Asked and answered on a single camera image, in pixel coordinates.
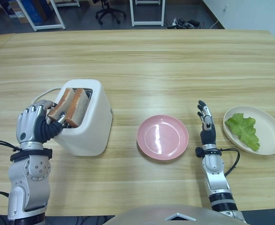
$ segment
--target white toaster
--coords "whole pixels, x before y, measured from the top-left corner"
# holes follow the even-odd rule
[[[64,128],[54,140],[75,156],[101,154],[108,142],[113,113],[102,84],[92,79],[70,80],[61,88],[58,103],[66,88],[83,88],[90,98],[85,116],[77,128]]]

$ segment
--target white desk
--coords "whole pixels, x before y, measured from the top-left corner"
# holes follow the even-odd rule
[[[130,13],[131,13],[131,24],[134,27],[135,25],[160,25],[164,26],[164,18],[165,18],[165,5],[166,0],[162,0],[162,6],[161,6],[161,20],[160,21],[134,21],[134,15],[133,15],[133,0],[129,0],[130,2]],[[143,1],[143,0],[135,0],[135,4],[158,4],[160,5],[160,0],[154,0],[154,1]]]

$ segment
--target white wall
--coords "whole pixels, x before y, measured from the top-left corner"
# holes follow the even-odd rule
[[[268,30],[275,36],[275,0],[203,0],[226,29]],[[222,13],[225,5],[229,6]]]

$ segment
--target pink plate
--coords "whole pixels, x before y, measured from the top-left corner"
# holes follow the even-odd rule
[[[158,160],[174,159],[188,147],[189,134],[178,119],[156,115],[146,119],[138,129],[137,144],[148,156]]]

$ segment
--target office chair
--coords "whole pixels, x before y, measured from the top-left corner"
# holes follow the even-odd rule
[[[97,13],[96,13],[96,19],[98,19],[99,23],[100,24],[103,24],[103,22],[101,21],[101,19],[106,15],[106,14],[111,14],[113,16],[113,18],[115,18],[117,20],[117,23],[119,24],[120,23],[120,20],[115,16],[114,13],[123,13],[123,16],[124,18],[126,18],[126,13],[122,10],[118,10],[118,9],[115,9],[115,8],[111,8],[110,5],[109,5],[109,2],[107,0],[92,0],[93,3],[97,3],[99,1],[101,1],[101,4],[102,4],[102,8],[101,10],[99,10]]]

